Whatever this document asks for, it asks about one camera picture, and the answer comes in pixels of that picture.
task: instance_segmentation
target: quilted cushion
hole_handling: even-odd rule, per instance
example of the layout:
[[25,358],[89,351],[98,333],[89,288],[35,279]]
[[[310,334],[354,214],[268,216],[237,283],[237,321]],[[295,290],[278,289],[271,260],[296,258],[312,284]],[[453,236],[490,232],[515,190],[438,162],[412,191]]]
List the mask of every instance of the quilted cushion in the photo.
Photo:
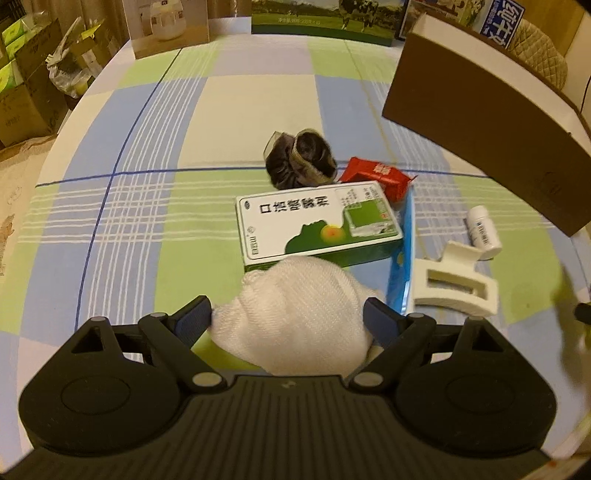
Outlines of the quilted cushion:
[[534,24],[523,18],[507,50],[562,90],[568,73],[566,60],[550,37]]

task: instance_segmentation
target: white plastic clip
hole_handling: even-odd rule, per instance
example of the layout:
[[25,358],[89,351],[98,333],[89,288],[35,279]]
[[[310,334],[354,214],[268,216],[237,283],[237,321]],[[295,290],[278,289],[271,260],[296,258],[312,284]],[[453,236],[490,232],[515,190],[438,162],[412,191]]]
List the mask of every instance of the white plastic clip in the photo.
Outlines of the white plastic clip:
[[468,315],[495,315],[498,283],[474,271],[481,254],[477,248],[450,241],[440,261],[417,258],[413,266],[414,303],[448,307]]

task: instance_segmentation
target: wall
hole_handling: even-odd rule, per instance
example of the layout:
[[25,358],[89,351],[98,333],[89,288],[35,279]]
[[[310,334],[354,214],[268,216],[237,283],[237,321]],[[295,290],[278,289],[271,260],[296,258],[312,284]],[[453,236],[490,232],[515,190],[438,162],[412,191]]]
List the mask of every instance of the wall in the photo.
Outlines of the wall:
[[[564,56],[569,74],[563,92],[580,108],[589,76],[591,75],[591,16],[585,13],[574,40]],[[591,86],[589,86],[583,116],[591,125]]]
[[584,10],[576,0],[517,0],[524,18],[548,35],[564,55],[577,32]]

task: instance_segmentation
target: green square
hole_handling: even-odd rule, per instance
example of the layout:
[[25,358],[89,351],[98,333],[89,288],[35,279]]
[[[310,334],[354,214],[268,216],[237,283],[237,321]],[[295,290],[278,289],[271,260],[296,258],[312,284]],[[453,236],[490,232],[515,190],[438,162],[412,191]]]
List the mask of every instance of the green square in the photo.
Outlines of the green square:
[[182,49],[164,80],[208,77],[217,60],[218,51],[219,42]]
[[[231,301],[244,275],[235,199],[271,191],[265,170],[189,171],[175,174],[164,222],[154,306],[175,312],[198,295]],[[193,351],[214,368],[256,368],[203,335]]]
[[345,40],[312,37],[308,40],[308,49],[316,75],[361,79]]
[[310,38],[314,73],[370,82],[392,83],[397,61],[388,47],[336,38]]
[[10,257],[7,276],[0,284],[0,330],[19,335],[22,310],[27,296],[27,287],[39,248],[38,241],[28,238],[41,237],[50,214],[59,185],[35,189],[29,213],[18,234],[17,244]]
[[390,55],[390,47],[350,40],[345,43],[362,80],[392,83],[398,62]]
[[561,298],[562,266],[540,214],[492,179],[454,179],[466,207],[484,205],[499,233],[503,250],[489,265],[507,324],[567,300]]
[[135,60],[119,82],[118,88],[158,83],[166,69],[173,62],[178,50],[159,53],[151,57]]

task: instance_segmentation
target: grass field picture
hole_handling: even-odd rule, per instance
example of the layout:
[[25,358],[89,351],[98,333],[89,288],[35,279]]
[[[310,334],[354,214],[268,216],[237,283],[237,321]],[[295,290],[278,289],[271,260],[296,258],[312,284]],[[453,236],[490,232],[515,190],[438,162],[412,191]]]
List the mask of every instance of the grass field picture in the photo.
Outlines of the grass field picture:
[[390,45],[402,0],[253,0],[253,33],[348,38]]

